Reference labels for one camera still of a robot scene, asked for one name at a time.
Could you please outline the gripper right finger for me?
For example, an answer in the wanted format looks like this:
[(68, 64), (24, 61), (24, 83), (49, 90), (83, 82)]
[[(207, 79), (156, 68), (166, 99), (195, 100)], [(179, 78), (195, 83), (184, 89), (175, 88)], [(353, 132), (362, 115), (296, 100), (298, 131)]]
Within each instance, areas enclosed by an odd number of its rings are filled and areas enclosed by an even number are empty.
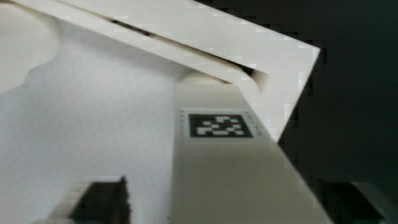
[(383, 216), (379, 224), (398, 224), (398, 205), (392, 203), (379, 188), (369, 182), (353, 182), (353, 186)]

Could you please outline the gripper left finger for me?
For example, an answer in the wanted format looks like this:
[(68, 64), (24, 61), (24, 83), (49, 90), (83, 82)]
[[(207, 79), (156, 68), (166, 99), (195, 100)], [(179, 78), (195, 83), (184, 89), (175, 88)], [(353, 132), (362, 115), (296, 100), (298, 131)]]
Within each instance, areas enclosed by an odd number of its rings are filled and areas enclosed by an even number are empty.
[(116, 197), (122, 180), (93, 181), (76, 186), (49, 215), (33, 224), (122, 224)]

